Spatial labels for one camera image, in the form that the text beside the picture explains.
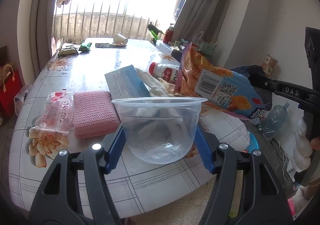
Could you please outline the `right gloved hand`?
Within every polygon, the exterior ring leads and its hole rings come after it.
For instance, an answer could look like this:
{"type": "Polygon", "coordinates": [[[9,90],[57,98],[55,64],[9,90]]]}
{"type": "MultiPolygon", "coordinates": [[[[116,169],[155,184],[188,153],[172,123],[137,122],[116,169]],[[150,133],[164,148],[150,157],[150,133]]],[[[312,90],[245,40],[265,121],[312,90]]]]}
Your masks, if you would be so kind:
{"type": "Polygon", "coordinates": [[[306,132],[306,122],[301,118],[295,133],[295,147],[293,148],[293,158],[291,160],[294,170],[298,173],[310,167],[313,150],[319,151],[319,137],[308,140],[306,132]]]}

